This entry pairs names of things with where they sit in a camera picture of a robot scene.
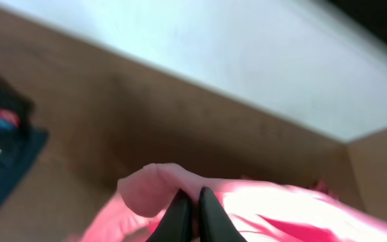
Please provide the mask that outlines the pink t-shirt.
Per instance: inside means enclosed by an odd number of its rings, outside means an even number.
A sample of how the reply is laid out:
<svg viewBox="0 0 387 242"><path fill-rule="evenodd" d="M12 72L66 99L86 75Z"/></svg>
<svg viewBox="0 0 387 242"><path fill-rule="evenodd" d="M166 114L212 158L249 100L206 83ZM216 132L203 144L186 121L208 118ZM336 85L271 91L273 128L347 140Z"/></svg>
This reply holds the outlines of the pink t-shirt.
<svg viewBox="0 0 387 242"><path fill-rule="evenodd" d="M198 201L209 187L247 241L387 241L387 223L314 190L196 175L152 163L118 181L116 193L78 241L145 241L178 190Z"/></svg>

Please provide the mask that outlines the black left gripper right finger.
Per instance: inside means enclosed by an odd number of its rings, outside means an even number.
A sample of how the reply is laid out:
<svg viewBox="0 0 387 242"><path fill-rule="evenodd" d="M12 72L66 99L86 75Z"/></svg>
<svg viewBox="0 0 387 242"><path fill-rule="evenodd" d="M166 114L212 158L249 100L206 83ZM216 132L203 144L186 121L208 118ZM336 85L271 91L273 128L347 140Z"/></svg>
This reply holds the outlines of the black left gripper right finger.
<svg viewBox="0 0 387 242"><path fill-rule="evenodd" d="M198 205L201 242L247 242L210 188L201 189Z"/></svg>

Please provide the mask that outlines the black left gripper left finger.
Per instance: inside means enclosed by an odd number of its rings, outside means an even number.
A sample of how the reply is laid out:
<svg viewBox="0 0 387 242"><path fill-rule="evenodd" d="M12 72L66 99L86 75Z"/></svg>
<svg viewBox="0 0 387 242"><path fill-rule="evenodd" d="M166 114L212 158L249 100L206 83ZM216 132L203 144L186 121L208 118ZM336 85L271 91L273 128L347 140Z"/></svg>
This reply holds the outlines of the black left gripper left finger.
<svg viewBox="0 0 387 242"><path fill-rule="evenodd" d="M146 242L190 242L191 239L192 202L183 190L179 190Z"/></svg>

